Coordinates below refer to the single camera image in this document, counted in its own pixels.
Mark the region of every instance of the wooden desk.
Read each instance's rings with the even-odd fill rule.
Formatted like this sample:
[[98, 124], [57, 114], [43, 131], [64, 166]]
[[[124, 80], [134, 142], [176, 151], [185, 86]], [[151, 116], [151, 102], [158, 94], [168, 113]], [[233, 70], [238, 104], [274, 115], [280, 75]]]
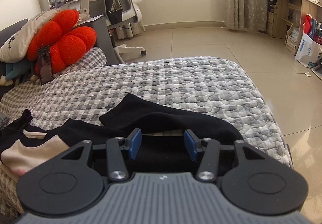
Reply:
[[[313, 18], [316, 18], [318, 8], [322, 8], [322, 6], [312, 3], [309, 0], [277, 0], [274, 13], [268, 12], [266, 33], [273, 38], [284, 38], [286, 45], [286, 38], [292, 33], [293, 27], [299, 28], [296, 49], [294, 50], [285, 46], [295, 55], [303, 34], [305, 16], [306, 14], [310, 14]], [[288, 19], [289, 9], [300, 13], [300, 25], [295, 23], [295, 21]]]

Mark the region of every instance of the bed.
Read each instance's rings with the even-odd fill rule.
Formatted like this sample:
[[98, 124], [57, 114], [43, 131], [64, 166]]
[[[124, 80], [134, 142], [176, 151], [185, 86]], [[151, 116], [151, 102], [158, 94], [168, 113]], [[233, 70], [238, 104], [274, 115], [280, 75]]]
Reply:
[[[14, 87], [2, 98], [0, 112], [13, 121], [29, 109], [31, 125], [45, 130], [69, 118], [101, 125], [99, 117], [132, 93], [161, 105], [221, 118], [233, 124], [246, 142], [292, 167], [270, 108], [233, 61], [189, 57], [106, 67], [104, 63], [101, 49], [92, 48], [78, 63], [56, 74], [52, 82], [41, 86], [38, 80]], [[15, 181], [2, 169], [0, 195], [10, 208], [8, 212], [23, 212]]]

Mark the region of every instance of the desk drawer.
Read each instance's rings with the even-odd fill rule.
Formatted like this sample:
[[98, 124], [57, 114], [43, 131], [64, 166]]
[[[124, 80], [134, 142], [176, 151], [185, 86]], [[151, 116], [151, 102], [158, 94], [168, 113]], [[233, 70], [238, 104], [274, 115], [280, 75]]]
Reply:
[[267, 21], [272, 24], [274, 23], [274, 13], [267, 12]]
[[266, 30], [268, 33], [273, 34], [273, 24], [267, 22]]

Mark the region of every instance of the white pillow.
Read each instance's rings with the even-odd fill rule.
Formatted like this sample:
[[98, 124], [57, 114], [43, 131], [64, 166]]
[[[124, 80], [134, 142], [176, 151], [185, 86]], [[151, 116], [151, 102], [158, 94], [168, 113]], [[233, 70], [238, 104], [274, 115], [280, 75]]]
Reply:
[[61, 9], [43, 11], [29, 20], [0, 48], [0, 61], [15, 63], [21, 60], [27, 54], [29, 44], [40, 28], [60, 11]]

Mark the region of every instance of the black circular joint cover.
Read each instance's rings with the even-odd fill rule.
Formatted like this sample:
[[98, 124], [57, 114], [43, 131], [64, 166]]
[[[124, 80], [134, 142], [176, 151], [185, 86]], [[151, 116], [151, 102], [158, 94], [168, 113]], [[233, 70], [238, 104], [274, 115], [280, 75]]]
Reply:
[[271, 216], [301, 209], [308, 184], [299, 173], [269, 157], [240, 163], [225, 174], [221, 190], [237, 207]]
[[102, 177], [87, 165], [73, 160], [44, 164], [17, 183], [17, 194], [25, 209], [42, 215], [72, 214], [90, 206], [101, 195]]

